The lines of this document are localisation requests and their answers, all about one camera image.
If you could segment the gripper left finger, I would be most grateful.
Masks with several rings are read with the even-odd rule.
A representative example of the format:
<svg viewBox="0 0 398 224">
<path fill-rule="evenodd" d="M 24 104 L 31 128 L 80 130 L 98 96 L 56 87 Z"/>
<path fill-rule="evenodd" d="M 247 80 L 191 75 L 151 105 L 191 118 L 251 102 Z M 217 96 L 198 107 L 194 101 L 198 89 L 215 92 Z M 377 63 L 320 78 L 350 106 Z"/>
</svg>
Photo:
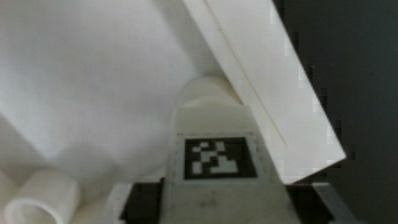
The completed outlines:
<svg viewBox="0 0 398 224">
<path fill-rule="evenodd" d="M 118 184 L 105 201 L 100 224 L 160 224 L 162 182 Z"/>
</svg>

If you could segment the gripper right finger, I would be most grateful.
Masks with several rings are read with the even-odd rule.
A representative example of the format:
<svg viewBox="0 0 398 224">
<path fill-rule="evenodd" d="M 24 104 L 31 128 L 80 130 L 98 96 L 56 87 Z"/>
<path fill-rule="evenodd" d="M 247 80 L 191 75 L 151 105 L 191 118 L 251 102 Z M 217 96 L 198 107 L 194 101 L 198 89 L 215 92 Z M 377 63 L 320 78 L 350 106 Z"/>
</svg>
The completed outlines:
<svg viewBox="0 0 398 224">
<path fill-rule="evenodd" d="M 363 224 L 327 182 L 286 186 L 302 224 Z"/>
</svg>

